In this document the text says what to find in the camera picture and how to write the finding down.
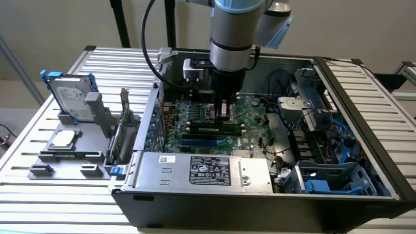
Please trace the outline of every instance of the power supply label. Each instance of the power supply label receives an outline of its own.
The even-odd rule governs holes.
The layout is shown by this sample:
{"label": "power supply label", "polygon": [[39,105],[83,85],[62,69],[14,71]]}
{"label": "power supply label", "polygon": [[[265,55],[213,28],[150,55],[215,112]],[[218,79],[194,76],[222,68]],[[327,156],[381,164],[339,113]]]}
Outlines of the power supply label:
{"label": "power supply label", "polygon": [[227,157],[191,156],[190,168],[191,184],[231,186],[230,159]]}

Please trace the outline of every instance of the circuit board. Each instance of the circuit board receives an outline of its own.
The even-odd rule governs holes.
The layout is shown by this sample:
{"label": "circuit board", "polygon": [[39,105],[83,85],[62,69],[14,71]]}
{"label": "circuit board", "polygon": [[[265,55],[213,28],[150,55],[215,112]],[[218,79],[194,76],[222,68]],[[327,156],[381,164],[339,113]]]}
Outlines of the circuit board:
{"label": "circuit board", "polygon": [[[169,153],[183,152],[183,135],[187,134],[187,124],[214,123],[214,105],[195,103],[185,98],[173,104],[173,110],[166,115],[167,121],[167,142],[165,151]],[[255,96],[241,96],[241,99],[231,105],[231,120],[225,124],[245,126],[241,136],[218,136],[217,146],[190,146],[187,153],[211,155],[237,155],[265,158],[263,148],[259,146],[259,139],[265,143],[270,139],[270,127],[265,122],[265,104]]]}

